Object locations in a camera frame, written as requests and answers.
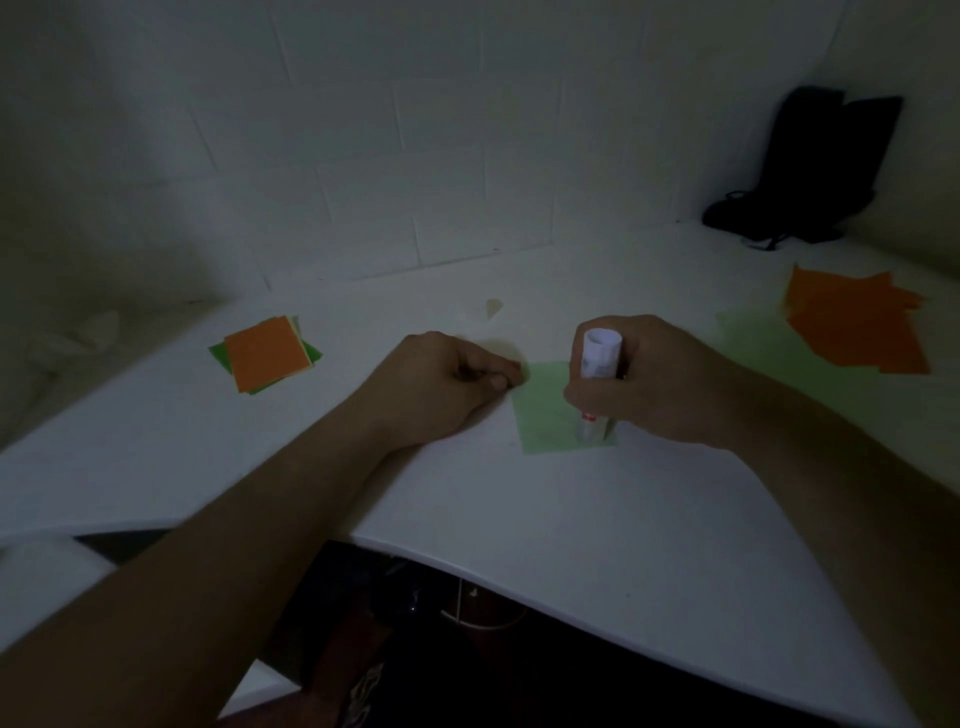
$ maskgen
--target glue stick cap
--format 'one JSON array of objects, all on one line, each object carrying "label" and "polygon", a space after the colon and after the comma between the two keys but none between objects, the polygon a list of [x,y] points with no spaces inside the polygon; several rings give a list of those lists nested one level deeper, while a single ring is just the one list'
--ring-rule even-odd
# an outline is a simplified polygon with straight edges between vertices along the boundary
[{"label": "glue stick cap", "polygon": [[623,337],[611,328],[591,328],[584,334],[584,359],[596,367],[613,365],[620,358]]}]

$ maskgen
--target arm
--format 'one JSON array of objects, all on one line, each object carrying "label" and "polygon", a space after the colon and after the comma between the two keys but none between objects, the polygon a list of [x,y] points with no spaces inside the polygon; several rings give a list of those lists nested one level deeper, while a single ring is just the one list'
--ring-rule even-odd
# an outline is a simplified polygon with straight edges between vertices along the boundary
[{"label": "arm", "polygon": [[383,457],[520,382],[469,342],[408,336],[344,403],[4,653],[0,725],[211,724]]},{"label": "arm", "polygon": [[[579,379],[593,327],[623,334],[624,379]],[[570,368],[574,406],[740,457],[924,725],[960,724],[960,498],[824,406],[656,317],[583,324]]]}]

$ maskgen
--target dark floor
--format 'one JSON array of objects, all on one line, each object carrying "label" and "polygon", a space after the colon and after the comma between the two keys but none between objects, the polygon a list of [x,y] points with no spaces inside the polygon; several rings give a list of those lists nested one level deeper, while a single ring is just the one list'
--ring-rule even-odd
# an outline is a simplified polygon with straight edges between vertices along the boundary
[{"label": "dark floor", "polygon": [[[156,536],[111,535],[84,542],[122,563]],[[333,728],[351,686],[391,635],[392,628],[384,623],[397,623],[391,614],[419,609],[435,616],[441,607],[456,611],[459,580],[420,565],[401,568],[403,564],[355,546],[327,545],[261,654],[304,690],[224,718],[218,725]],[[385,572],[390,573],[386,581]],[[385,583],[393,586],[385,589]],[[649,660],[534,610],[524,612],[503,597],[480,595],[486,598],[474,601],[484,608],[466,614],[465,602],[463,621],[515,622],[503,629],[459,627],[507,706],[510,716],[500,724],[527,728],[728,720],[740,725],[835,725]]]}]

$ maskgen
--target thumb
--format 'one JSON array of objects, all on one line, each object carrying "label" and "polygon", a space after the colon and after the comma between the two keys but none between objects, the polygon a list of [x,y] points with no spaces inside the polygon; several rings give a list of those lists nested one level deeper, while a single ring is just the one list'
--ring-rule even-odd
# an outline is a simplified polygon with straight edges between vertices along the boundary
[{"label": "thumb", "polygon": [[467,382],[468,401],[471,409],[496,399],[510,386],[510,380],[502,374],[483,375],[479,379]]},{"label": "thumb", "polygon": [[630,385],[622,379],[573,379],[564,399],[591,415],[630,420]]}]

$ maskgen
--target colored paper stack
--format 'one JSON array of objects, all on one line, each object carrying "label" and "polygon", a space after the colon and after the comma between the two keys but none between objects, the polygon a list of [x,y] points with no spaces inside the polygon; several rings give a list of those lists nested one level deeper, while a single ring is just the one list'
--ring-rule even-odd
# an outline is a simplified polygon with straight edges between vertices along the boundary
[{"label": "colored paper stack", "polygon": [[837,366],[929,374],[908,316],[923,302],[913,291],[896,287],[889,272],[853,279],[794,265],[784,304],[790,326]]},{"label": "colored paper stack", "polygon": [[233,375],[237,392],[252,395],[310,369],[321,357],[320,352],[300,339],[289,316],[275,316],[232,333],[209,350]]}]

